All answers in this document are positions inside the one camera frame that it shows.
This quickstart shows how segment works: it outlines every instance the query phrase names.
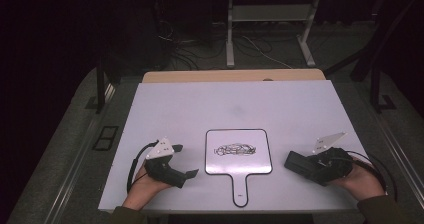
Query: paddle handle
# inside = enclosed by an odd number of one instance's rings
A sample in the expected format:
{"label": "paddle handle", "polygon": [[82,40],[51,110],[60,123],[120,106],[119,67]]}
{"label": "paddle handle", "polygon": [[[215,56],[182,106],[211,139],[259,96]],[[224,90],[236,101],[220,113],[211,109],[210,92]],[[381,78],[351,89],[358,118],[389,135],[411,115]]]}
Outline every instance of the paddle handle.
{"label": "paddle handle", "polygon": [[247,196],[247,176],[246,175],[233,175],[233,200],[234,204],[238,207],[247,205],[249,198]]}

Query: wire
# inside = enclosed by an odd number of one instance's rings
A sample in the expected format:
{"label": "wire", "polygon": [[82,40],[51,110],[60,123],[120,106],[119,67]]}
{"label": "wire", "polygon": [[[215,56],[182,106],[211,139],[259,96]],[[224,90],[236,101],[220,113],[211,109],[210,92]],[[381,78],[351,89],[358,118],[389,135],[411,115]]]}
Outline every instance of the wire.
{"label": "wire", "polygon": [[261,34],[258,33],[256,31],[256,28],[254,26],[257,25],[257,22],[255,22],[251,27],[250,30],[252,31],[253,35],[255,35],[255,38],[250,38],[251,40],[262,40],[264,42],[266,42],[268,45],[271,45],[270,42],[286,42],[286,41],[291,41],[291,40],[296,40],[297,39],[297,35],[293,35],[291,37],[288,38],[284,38],[284,39],[279,39],[279,40],[266,40],[264,39],[264,37],[268,37],[268,35],[274,31],[274,29],[276,29],[276,27],[279,25],[279,22],[267,22],[268,26],[271,26],[271,28],[268,28],[268,30],[266,31],[266,33]]}
{"label": "wire", "polygon": [[188,69],[189,69],[190,71],[191,71],[191,70],[193,70],[193,68],[192,68],[192,66],[190,65],[190,63],[188,63],[186,60],[182,59],[181,57],[179,57],[179,56],[175,56],[175,55],[171,55],[171,57],[173,57],[173,58],[175,58],[175,59],[180,60],[183,64],[185,64],[185,65],[188,67]]}
{"label": "wire", "polygon": [[377,167],[377,165],[375,165],[375,163],[373,162],[373,161],[371,161],[368,157],[366,157],[365,155],[362,155],[361,153],[358,153],[358,152],[354,152],[354,151],[346,151],[347,153],[352,153],[352,154],[355,154],[355,155],[358,155],[358,156],[360,156],[360,157],[362,157],[362,158],[364,158],[364,159],[366,159],[367,161],[369,161],[370,163],[371,163],[371,165],[373,165],[374,166],[374,168],[375,169],[377,169],[378,170],[378,172],[380,172],[380,170],[378,169],[378,167]]}
{"label": "wire", "polygon": [[175,59],[171,59],[171,63],[172,63],[172,67],[174,68],[174,71],[178,71],[178,68],[177,68],[177,60],[175,60]]}
{"label": "wire", "polygon": [[185,56],[183,54],[180,54],[178,52],[174,52],[174,54],[176,56],[178,56],[181,60],[186,60],[187,63],[189,63],[190,66],[193,65],[196,68],[196,70],[199,70],[200,69],[199,66],[196,64],[196,62],[194,62],[193,60],[191,60],[189,57],[187,57],[187,56]]}
{"label": "wire", "polygon": [[[235,37],[241,37],[241,38],[243,38],[243,40],[246,40],[244,37],[246,37],[246,36],[235,36]],[[269,47],[269,49],[268,50],[263,50],[262,48],[259,48],[263,53],[270,53],[271,51],[272,51],[272,45],[270,44],[270,43],[268,43],[267,41],[265,41],[265,40],[263,40],[263,39],[253,39],[253,40],[256,40],[256,41],[262,41],[262,42],[264,42],[266,45],[268,45],[268,47]],[[255,52],[258,50],[257,48],[255,48],[255,47],[251,47],[251,43],[249,42],[249,46],[246,46],[246,45],[244,45],[244,44],[242,44],[242,43],[239,43],[239,45],[240,46],[243,46],[243,47],[245,47],[245,48],[247,48],[247,49],[250,49],[250,50],[254,50]]]}
{"label": "wire", "polygon": [[160,39],[165,40],[165,41],[170,41],[170,42],[174,42],[174,40],[163,37],[163,36],[158,36]]}
{"label": "wire", "polygon": [[139,178],[137,178],[137,179],[135,179],[134,181],[133,181],[133,183],[131,184],[131,187],[138,181],[138,180],[140,180],[141,178],[143,178],[145,175],[147,174],[147,172],[146,173],[144,173],[143,175],[141,175],[141,177],[139,177]]}
{"label": "wire", "polygon": [[262,55],[259,53],[259,54],[257,54],[257,55],[253,55],[253,54],[250,54],[250,53],[247,53],[247,52],[245,52],[245,51],[243,51],[241,48],[240,48],[240,46],[243,46],[243,45],[241,45],[238,41],[236,41],[236,39],[233,39],[233,44],[234,44],[234,46],[237,48],[237,50],[239,50],[241,53],[243,53],[244,55],[246,55],[246,56],[250,56],[250,57],[262,57]]}
{"label": "wire", "polygon": [[130,168],[130,172],[128,173],[128,179],[127,179],[127,193],[130,192],[130,189],[133,185],[133,176],[134,176],[134,172],[135,172],[135,168],[137,167],[137,163],[138,163],[138,159],[140,159],[141,154],[149,147],[154,147],[157,143],[159,142],[159,140],[157,140],[156,142],[152,142],[147,144],[146,146],[143,147],[143,149],[141,149],[141,151],[138,152],[136,158],[133,160],[132,164],[131,164],[131,168]]}
{"label": "wire", "polygon": [[374,156],[372,154],[369,154],[369,153],[368,153],[368,155],[372,159],[376,160],[378,162],[378,164],[380,164],[384,168],[384,170],[386,171],[387,175],[390,178],[390,181],[392,182],[394,199],[395,199],[395,201],[397,201],[397,199],[398,199],[398,190],[397,190],[397,184],[396,184],[395,178],[393,177],[393,174],[389,171],[389,169],[387,168],[387,166],[384,165],[383,162],[380,161],[376,156]]}
{"label": "wire", "polygon": [[165,23],[168,25],[169,29],[171,30],[170,33],[168,34],[168,36],[166,36],[166,38],[170,38],[173,34],[174,34],[174,28],[172,27],[171,23],[164,21],[164,20],[160,20],[159,23]]}
{"label": "wire", "polygon": [[339,158],[339,157],[333,157],[333,158],[330,158],[330,160],[339,160],[339,161],[350,162],[350,163],[356,164],[356,165],[364,168],[365,170],[367,170],[368,172],[373,174],[375,176],[375,178],[377,178],[378,182],[380,182],[380,185],[384,189],[384,191],[387,190],[387,185],[386,185],[386,182],[384,181],[383,175],[378,171],[378,169],[374,169],[373,167],[369,166],[368,164],[364,163],[363,161],[350,160],[350,159],[347,159],[347,158]]}
{"label": "wire", "polygon": [[187,49],[179,48],[179,47],[177,47],[176,51],[178,51],[178,50],[185,51],[185,52],[189,53],[190,55],[192,55],[193,57],[196,57],[196,58],[199,58],[199,59],[212,59],[212,58],[215,58],[215,57],[218,57],[219,55],[221,55],[222,51],[224,50],[224,47],[225,47],[225,42],[222,43],[221,47],[219,48],[218,53],[213,54],[212,56],[199,56],[199,55],[195,54],[194,52],[191,52]]}
{"label": "wire", "polygon": [[256,45],[255,45],[255,43],[253,42],[253,41],[251,41],[248,37],[246,37],[246,36],[242,36],[243,38],[245,38],[247,41],[249,41],[264,57],[266,57],[266,58],[268,58],[269,60],[271,60],[271,61],[274,61],[274,62],[277,62],[277,63],[280,63],[280,64],[282,64],[282,65],[284,65],[284,66],[286,66],[286,67],[288,67],[288,68],[290,68],[290,69],[293,69],[293,67],[291,67],[291,66],[289,66],[289,65],[287,65],[286,63],[284,63],[284,62],[281,62],[281,61],[278,61],[278,60],[275,60],[274,58],[272,58],[272,57],[269,57],[269,56],[267,56],[265,53],[263,53],[262,52],[262,50],[259,48],[259,47],[257,47]]}

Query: human hand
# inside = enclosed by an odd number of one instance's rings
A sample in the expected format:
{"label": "human hand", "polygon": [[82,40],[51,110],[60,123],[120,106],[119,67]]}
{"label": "human hand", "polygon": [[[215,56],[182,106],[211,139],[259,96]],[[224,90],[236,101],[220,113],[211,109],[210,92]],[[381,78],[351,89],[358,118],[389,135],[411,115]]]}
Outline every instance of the human hand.
{"label": "human hand", "polygon": [[141,210],[157,193],[170,188],[171,185],[156,181],[147,175],[144,163],[135,176],[136,180],[122,204],[123,207]]}
{"label": "human hand", "polygon": [[386,194],[378,179],[356,164],[352,164],[349,175],[330,183],[345,188],[358,201]]}

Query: sleeve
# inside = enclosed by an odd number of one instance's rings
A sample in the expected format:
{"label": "sleeve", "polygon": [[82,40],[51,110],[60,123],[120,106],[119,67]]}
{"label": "sleeve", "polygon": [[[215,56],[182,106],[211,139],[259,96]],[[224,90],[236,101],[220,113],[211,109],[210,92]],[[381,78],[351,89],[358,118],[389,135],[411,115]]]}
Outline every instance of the sleeve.
{"label": "sleeve", "polygon": [[358,202],[358,208],[368,224],[410,224],[407,216],[389,196],[372,197]]}
{"label": "sleeve", "polygon": [[126,207],[116,207],[112,213],[111,224],[141,224],[144,215],[139,211],[132,210]]}

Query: white tabletop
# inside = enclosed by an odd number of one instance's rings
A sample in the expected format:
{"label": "white tabletop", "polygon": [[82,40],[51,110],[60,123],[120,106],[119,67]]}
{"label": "white tabletop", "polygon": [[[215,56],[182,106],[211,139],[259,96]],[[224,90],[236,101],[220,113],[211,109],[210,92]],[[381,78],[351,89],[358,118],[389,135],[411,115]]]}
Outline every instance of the white tabletop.
{"label": "white tabletop", "polygon": [[[263,129],[272,172],[247,177],[248,204],[233,202],[232,180],[205,172],[206,133],[212,129]],[[346,132],[337,147],[365,154],[330,81],[141,83],[125,125],[99,209],[113,211],[126,197],[128,172],[146,144],[167,137],[184,149],[170,161],[199,169],[182,189],[159,193],[150,213],[313,213],[352,210],[356,201],[284,168],[293,150],[312,155],[319,137]],[[140,158],[139,165],[148,151]]]}

